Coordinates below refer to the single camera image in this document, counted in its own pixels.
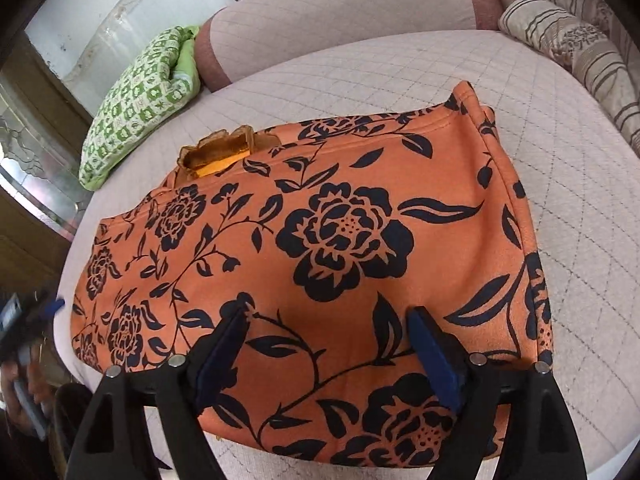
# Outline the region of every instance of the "green patterned cushion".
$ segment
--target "green patterned cushion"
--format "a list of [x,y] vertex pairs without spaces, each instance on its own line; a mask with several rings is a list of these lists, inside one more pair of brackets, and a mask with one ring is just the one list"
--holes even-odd
[[193,60],[197,27],[159,34],[111,88],[89,128],[78,179],[96,190],[113,167],[200,91]]

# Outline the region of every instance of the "black flower print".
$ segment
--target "black flower print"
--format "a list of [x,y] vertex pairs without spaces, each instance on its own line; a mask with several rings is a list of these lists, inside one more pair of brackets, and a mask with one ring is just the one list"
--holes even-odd
[[116,280],[121,277],[111,251],[107,247],[101,247],[97,253],[92,254],[86,269],[86,291],[90,300],[94,300],[102,292],[107,281],[107,272]]
[[100,370],[98,364],[98,354],[94,343],[94,334],[89,332],[80,336],[80,347],[76,350],[76,355],[81,361],[91,368]]
[[331,137],[338,137],[344,135],[349,127],[354,126],[354,120],[357,118],[327,118],[327,119],[315,119],[312,121],[302,121],[300,126],[304,126],[304,129],[298,134],[298,140],[305,139],[329,139]]
[[276,245],[300,258],[294,282],[315,301],[331,301],[356,288],[360,275],[399,278],[406,272],[414,237],[392,219],[388,192],[351,191],[347,182],[322,184],[309,209],[296,209],[276,236]]
[[331,457],[332,464],[419,467],[437,460],[436,450],[453,427],[427,377],[411,373],[369,396],[362,434]]
[[175,249],[187,231],[195,222],[207,204],[205,195],[198,195],[197,184],[183,187],[178,195],[169,202],[156,226],[156,236],[161,239],[164,252]]
[[111,362],[133,368],[140,364],[142,352],[141,311],[136,306],[125,305],[119,317],[111,321],[107,344],[111,352]]

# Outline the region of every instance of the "wall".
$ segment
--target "wall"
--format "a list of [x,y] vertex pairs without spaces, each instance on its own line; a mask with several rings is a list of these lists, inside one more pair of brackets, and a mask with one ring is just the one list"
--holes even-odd
[[51,71],[95,115],[153,37],[175,25],[199,25],[231,1],[47,0],[26,32]]

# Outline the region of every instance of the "orange fabric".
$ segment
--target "orange fabric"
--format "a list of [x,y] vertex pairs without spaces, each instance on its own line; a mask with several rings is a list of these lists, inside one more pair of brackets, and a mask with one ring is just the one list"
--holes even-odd
[[225,168],[228,168],[234,162],[237,162],[238,160],[242,160],[248,154],[249,154],[249,150],[245,150],[244,152],[238,153],[237,155],[228,156],[227,158],[224,158],[222,160],[214,160],[213,162],[210,162],[203,168],[199,168],[198,170],[196,170],[196,173],[198,174],[198,177],[207,176],[207,175],[210,175],[211,173],[217,173],[218,171],[222,171]]
[[433,108],[268,132],[282,145],[188,186],[174,171],[102,221],[74,349],[98,370],[155,367],[239,303],[247,342],[204,430],[307,460],[433,463],[454,417],[410,349],[408,307],[468,351],[551,363],[534,229],[494,114],[463,82]]

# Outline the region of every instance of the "bed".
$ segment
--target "bed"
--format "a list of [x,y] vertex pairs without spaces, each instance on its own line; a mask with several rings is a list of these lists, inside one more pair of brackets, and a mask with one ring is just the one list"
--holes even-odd
[[[588,471],[640,434],[640,161],[596,101],[551,60],[499,32],[420,32],[329,48],[201,94],[156,130],[95,193],[60,283],[67,306],[56,347],[78,380],[100,374],[70,344],[70,300],[98,221],[135,206],[170,171],[185,144],[213,130],[255,129],[335,115],[421,108],[446,100],[461,79],[493,107],[506,151],[528,192],[556,342],[556,378]],[[150,410],[156,454],[171,459]],[[424,478],[424,470],[349,470],[209,441],[230,478]],[[495,461],[480,478],[491,478]]]

